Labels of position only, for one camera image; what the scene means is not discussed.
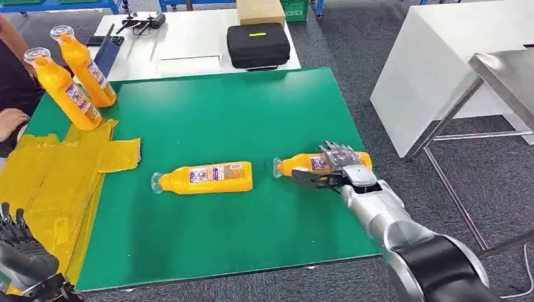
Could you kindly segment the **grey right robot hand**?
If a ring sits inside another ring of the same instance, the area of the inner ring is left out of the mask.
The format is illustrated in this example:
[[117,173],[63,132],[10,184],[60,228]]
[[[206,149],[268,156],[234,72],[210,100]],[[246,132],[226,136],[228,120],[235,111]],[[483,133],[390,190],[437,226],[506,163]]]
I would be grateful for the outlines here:
[[354,151],[349,145],[325,141],[319,145],[332,173],[341,174],[344,184],[355,187],[370,187],[377,183],[370,155]]

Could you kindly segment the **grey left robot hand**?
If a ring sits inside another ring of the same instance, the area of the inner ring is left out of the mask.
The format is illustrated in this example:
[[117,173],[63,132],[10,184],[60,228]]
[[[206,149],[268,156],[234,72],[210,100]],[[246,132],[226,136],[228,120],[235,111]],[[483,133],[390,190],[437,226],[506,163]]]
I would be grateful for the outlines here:
[[59,260],[33,236],[24,210],[11,216],[9,207],[1,203],[1,272],[14,288],[26,291],[56,274]]

